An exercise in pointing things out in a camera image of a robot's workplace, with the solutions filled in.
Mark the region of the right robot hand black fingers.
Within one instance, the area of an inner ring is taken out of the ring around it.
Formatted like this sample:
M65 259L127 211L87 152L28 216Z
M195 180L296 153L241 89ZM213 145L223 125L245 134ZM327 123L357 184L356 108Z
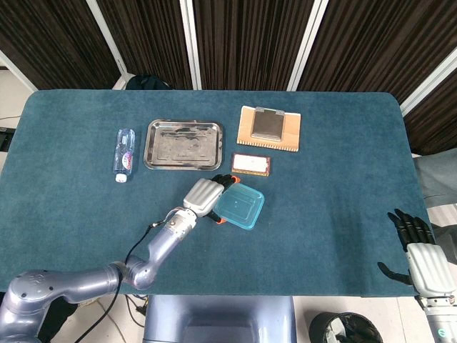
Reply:
M388 213L408 262L408 274L391 271L383 262L378 268L389 279L412 286L423 298L451 297L456 291L448 260L436 243L431 228L419 217L395 209Z

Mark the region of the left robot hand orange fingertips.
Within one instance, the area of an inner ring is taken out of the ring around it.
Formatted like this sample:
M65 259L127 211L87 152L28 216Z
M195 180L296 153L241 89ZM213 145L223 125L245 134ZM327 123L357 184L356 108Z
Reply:
M184 208L190 209L198 218L208 217L217 224L226 222L214 212L222 194L241 180L231 174L217 174L212 179L199 179L184 197Z

